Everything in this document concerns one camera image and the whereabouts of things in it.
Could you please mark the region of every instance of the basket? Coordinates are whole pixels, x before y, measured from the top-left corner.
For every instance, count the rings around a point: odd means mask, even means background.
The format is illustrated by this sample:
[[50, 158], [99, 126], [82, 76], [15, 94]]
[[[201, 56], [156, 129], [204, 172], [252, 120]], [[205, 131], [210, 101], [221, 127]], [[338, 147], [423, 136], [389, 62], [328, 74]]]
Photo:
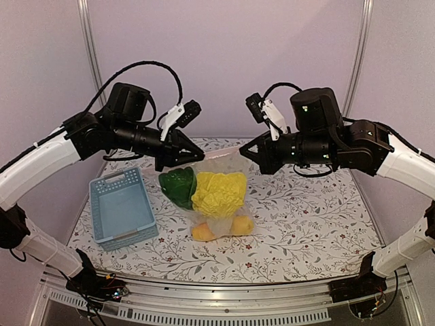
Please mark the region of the basket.
[[138, 168], [89, 184], [94, 241], [112, 251], [158, 235], [156, 218]]

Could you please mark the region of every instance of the yellow vegetable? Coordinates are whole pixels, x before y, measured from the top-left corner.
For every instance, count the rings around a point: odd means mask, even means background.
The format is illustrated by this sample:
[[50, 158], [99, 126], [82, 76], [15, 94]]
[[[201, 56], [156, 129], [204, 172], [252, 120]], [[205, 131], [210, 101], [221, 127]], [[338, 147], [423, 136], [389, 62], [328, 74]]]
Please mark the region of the yellow vegetable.
[[210, 241], [216, 239], [215, 235], [211, 233], [207, 223], [202, 223], [192, 229], [193, 240], [196, 241]]
[[233, 216], [244, 205], [247, 179], [243, 173], [199, 172], [193, 209], [206, 217]]
[[248, 234], [251, 234], [253, 229], [254, 221], [252, 221], [249, 216], [236, 216], [232, 221], [231, 235], [246, 236]]

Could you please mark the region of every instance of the plastic bag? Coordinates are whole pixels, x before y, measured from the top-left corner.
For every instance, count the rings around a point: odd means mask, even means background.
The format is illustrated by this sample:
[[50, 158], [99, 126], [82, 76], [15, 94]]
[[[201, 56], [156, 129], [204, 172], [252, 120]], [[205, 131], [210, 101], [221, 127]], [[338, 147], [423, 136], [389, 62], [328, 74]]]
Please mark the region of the plastic bag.
[[251, 162], [238, 147], [206, 153], [201, 162], [143, 174], [192, 222], [192, 237], [210, 241], [251, 234], [254, 221], [245, 205]]

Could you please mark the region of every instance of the white wall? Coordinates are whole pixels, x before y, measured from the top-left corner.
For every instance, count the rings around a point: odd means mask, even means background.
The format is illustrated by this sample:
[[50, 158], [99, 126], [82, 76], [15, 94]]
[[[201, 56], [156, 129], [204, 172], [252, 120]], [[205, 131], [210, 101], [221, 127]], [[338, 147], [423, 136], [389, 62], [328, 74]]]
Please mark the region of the white wall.
[[[352, 118], [381, 121], [435, 155], [435, 2], [375, 1]], [[394, 181], [358, 175], [387, 242], [407, 231], [430, 200]], [[435, 256], [409, 264], [427, 325], [435, 325]]]
[[[190, 136], [252, 137], [266, 130], [245, 106], [275, 82], [330, 86], [344, 101], [363, 1], [89, 1], [103, 79], [138, 60], [179, 74], [185, 100], [203, 112]], [[139, 67], [119, 78], [151, 90], [159, 112], [176, 102], [171, 76]], [[290, 89], [272, 99], [294, 126]]]
[[[0, 166], [82, 110], [94, 86], [76, 1], [0, 1]], [[101, 166], [76, 164], [20, 202], [43, 230], [65, 242]], [[0, 325], [24, 325], [41, 266], [0, 250]]]

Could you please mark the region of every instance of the floral tablecloth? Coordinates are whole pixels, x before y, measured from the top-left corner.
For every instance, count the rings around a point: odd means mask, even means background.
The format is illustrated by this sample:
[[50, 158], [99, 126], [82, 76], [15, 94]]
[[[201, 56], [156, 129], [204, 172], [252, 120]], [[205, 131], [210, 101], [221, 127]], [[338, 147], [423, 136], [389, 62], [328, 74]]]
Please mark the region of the floral tablecloth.
[[[196, 139], [205, 151], [240, 145], [237, 139]], [[132, 166], [149, 168], [151, 158], [110, 162], [103, 175]], [[276, 175], [250, 168], [247, 203], [254, 235], [195, 242], [189, 221], [145, 176], [159, 236], [112, 252], [92, 239], [89, 202], [69, 241], [100, 270], [213, 283], [317, 280], [355, 274], [378, 236], [348, 170], [307, 179], [291, 166]]]

